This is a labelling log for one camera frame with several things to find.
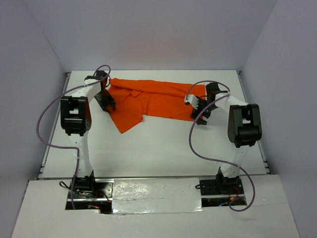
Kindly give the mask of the orange t-shirt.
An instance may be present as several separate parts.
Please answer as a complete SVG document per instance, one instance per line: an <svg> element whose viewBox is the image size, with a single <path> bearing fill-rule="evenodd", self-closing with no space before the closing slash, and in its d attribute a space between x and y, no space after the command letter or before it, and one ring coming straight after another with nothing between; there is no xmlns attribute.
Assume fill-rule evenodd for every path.
<svg viewBox="0 0 317 238"><path fill-rule="evenodd" d="M192 108L185 105L184 98L188 91L206 94L204 85L119 78L111 79L108 91L116 103L110 117L120 133L142 122L143 116L193 121Z"/></svg>

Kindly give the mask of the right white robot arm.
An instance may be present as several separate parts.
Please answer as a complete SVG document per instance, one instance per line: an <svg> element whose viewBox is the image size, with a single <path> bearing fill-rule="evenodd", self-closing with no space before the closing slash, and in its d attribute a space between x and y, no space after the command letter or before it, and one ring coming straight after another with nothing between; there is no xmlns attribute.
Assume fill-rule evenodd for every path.
<svg viewBox="0 0 317 238"><path fill-rule="evenodd" d="M220 163L218 173L223 177L215 182L215 188L219 193L226 194L233 187L231 178L240 175L241 165L249 148L262 138L260 108L257 104L248 104L232 96L229 87L223 83L211 80L206 82L205 99L190 93L193 85L184 98L185 105L193 108L190 117L194 122L190 129L189 145L193 149L191 137L194 126L207 125L206 119L213 110L222 109L228 114L227 136L232 145L229 158L222 160L199 156Z"/></svg>

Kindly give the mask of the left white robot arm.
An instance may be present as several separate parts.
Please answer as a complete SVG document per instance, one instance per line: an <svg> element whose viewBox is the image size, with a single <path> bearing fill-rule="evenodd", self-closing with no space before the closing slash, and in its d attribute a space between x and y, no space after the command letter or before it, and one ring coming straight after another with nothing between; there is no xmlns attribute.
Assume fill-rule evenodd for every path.
<svg viewBox="0 0 317 238"><path fill-rule="evenodd" d="M90 102L95 99L104 112L115 111L116 102L107 90L109 80L108 73L96 70L93 75L84 79L84 87L60 99L61 127L73 146L79 150L76 155L76 169L71 189L79 190L88 198L97 192L88 149L88 133L92 126Z"/></svg>

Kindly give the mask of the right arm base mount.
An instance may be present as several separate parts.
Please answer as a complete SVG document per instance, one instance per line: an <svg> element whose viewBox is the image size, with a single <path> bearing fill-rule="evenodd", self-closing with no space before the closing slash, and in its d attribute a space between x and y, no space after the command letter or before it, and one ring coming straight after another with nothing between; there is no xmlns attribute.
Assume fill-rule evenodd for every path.
<svg viewBox="0 0 317 238"><path fill-rule="evenodd" d="M200 179L195 189L200 191L203 207L247 205L240 177L225 177L221 169L215 178Z"/></svg>

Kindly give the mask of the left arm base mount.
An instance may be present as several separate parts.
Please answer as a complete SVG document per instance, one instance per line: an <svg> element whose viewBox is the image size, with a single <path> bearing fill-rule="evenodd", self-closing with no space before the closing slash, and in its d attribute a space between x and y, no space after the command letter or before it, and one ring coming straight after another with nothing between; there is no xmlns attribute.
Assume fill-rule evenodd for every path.
<svg viewBox="0 0 317 238"><path fill-rule="evenodd" d="M94 191L90 188L75 188L71 191L71 182L60 181L59 186L67 189L65 210L99 210L101 214L112 213L112 195L114 181L97 179Z"/></svg>

